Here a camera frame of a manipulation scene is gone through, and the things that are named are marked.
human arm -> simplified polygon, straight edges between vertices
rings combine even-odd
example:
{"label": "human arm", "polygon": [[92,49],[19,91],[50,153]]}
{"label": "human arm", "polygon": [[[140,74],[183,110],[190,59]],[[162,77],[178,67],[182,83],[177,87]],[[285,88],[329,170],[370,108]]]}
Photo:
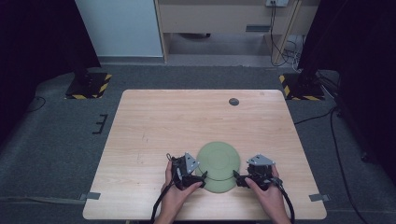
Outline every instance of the human arm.
{"label": "human arm", "polygon": [[[279,177],[279,173],[274,165],[272,166],[272,170],[273,176]],[[279,188],[271,184],[268,190],[264,191],[250,178],[246,178],[245,181],[257,195],[265,214],[267,214],[275,224],[290,224],[283,202],[283,195]]]}
{"label": "human arm", "polygon": [[[163,188],[161,192],[169,185],[172,181],[172,162],[169,161],[168,165],[166,166],[165,171],[165,183],[163,184]],[[161,202],[161,212],[157,216],[155,220],[155,224],[170,224],[172,223],[178,212],[183,207],[184,202],[188,199],[188,197],[196,191],[202,182],[197,182],[188,188],[183,190],[178,189],[175,185],[170,187],[170,189],[166,192],[163,196],[163,200]]]}

table top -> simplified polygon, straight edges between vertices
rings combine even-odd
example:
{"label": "table top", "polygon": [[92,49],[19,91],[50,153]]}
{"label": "table top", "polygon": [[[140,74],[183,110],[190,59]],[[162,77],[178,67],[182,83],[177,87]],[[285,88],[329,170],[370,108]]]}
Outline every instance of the table top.
{"label": "table top", "polygon": [[[236,98],[239,105],[230,105]],[[261,153],[276,162],[296,219],[323,219],[300,139],[281,91],[128,90],[121,97],[83,216],[87,219],[150,219],[160,196],[166,153],[194,158],[210,142],[233,146],[247,175],[247,159]],[[196,190],[177,220],[268,219],[251,189],[225,193]]]}

green round disc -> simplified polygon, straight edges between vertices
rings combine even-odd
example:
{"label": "green round disc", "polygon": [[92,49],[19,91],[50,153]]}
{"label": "green round disc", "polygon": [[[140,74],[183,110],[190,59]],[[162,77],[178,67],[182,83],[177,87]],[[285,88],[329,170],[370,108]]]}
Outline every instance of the green round disc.
{"label": "green round disc", "polygon": [[195,170],[197,175],[207,171],[205,189],[222,193],[235,187],[233,170],[239,171],[240,158],[236,150],[223,142],[206,144],[198,153],[199,167]]}

gray carpet floor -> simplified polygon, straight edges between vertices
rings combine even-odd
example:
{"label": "gray carpet floor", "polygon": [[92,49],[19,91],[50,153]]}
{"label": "gray carpet floor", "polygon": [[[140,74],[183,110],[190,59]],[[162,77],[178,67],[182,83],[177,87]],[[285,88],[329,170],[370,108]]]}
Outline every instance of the gray carpet floor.
{"label": "gray carpet floor", "polygon": [[[279,75],[292,72],[291,68],[150,65],[106,65],[103,70],[113,77],[101,99],[64,99],[72,74],[37,88],[36,95],[42,98],[33,100],[32,112],[25,114],[0,148],[0,197],[78,199],[89,192],[125,90],[282,90]],[[287,105],[293,120],[299,121],[326,114],[335,103],[326,94],[324,101],[287,101]],[[103,132],[92,134],[99,129],[96,122],[102,121],[101,114],[108,114]],[[333,116],[333,127],[350,194],[361,215],[369,223],[396,223],[396,189],[390,179],[380,165],[361,161],[361,150],[342,118]],[[325,202],[325,219],[296,223],[363,223],[347,197],[330,116],[296,128],[320,193],[331,197]],[[83,204],[0,203],[0,223],[124,223],[85,220],[82,210]]]}

power outlet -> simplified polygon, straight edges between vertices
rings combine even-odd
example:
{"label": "power outlet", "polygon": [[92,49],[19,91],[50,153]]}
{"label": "power outlet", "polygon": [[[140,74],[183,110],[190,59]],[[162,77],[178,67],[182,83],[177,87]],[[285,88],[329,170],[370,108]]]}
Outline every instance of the power outlet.
{"label": "power outlet", "polygon": [[266,0],[265,5],[267,7],[273,7],[274,5],[277,7],[286,7],[288,2],[289,0]]}

